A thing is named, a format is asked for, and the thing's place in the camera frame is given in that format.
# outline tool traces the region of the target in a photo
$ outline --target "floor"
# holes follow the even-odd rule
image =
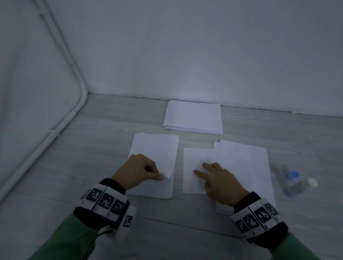
[[[87,103],[0,204],[1,259],[27,259],[89,186],[127,159],[134,133],[180,137],[171,200],[131,196],[140,218],[125,243],[101,236],[90,259],[269,259],[247,244],[206,195],[182,192],[183,148],[226,139],[267,148],[278,209],[321,259],[343,259],[343,118],[222,106],[223,135],[165,130],[167,101],[90,94]],[[319,187],[288,199],[273,169]]]

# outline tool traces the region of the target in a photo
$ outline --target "black cuff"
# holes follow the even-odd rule
[[[103,179],[100,182],[100,184],[110,187],[116,190],[117,192],[120,192],[121,194],[125,195],[125,189],[115,180],[106,178]],[[97,231],[111,223],[111,221],[107,218],[100,216],[91,210],[87,210],[81,207],[77,207],[74,210],[73,214],[87,227],[90,227]]]
[[[249,193],[234,206],[235,213],[241,211],[260,199],[261,197],[255,192]],[[285,239],[287,234],[288,227],[284,222],[281,222],[261,235],[247,239],[247,241],[249,243],[255,243],[260,247],[271,249],[277,247]]]

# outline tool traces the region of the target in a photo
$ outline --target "green sleeve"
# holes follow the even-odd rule
[[[93,252],[97,236],[96,230],[70,215],[29,260],[85,260]]]
[[[273,256],[272,260],[320,260],[292,233],[279,246],[269,251]]]

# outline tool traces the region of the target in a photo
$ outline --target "bottle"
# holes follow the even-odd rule
[[[307,178],[290,186],[288,189],[284,189],[284,193],[287,197],[292,198],[316,187],[318,187],[318,182],[314,178]]]
[[[289,181],[296,181],[300,177],[296,170],[290,170],[286,165],[281,165],[280,168],[285,178]]]

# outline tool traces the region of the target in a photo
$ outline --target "white pipe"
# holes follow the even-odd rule
[[[67,126],[67,124],[76,116],[77,112],[85,104],[88,96],[88,89],[86,83],[77,68],[70,51],[63,40],[63,37],[54,22],[49,9],[44,0],[36,0],[39,6],[39,13],[44,17],[48,28],[51,31],[56,43],[58,44],[62,54],[66,58],[70,68],[72,69],[75,77],[77,78],[80,88],[81,97],[77,105],[64,117],[64,119],[52,129],[48,136],[42,141],[42,143],[33,151],[33,153],[24,161],[24,163],[14,172],[14,174],[7,180],[7,182],[0,188],[0,201],[11,191],[13,186],[20,180],[30,166],[39,158],[44,150],[52,143],[52,141],[59,135],[59,133]]]

